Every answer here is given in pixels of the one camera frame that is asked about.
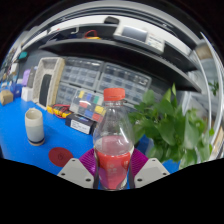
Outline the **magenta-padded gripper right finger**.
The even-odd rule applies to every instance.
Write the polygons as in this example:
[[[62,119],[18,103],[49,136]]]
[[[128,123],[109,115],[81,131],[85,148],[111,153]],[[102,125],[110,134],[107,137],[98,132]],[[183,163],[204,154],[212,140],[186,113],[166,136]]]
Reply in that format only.
[[[129,166],[129,187],[141,188],[169,175],[167,169],[157,158],[148,159],[135,149]]]

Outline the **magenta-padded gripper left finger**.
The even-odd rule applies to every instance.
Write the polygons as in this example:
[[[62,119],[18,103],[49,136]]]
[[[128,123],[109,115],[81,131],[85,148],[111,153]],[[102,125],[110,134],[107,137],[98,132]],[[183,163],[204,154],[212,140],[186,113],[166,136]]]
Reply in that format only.
[[[58,176],[83,188],[97,189],[97,163],[94,150],[88,150],[79,159],[71,158]]]

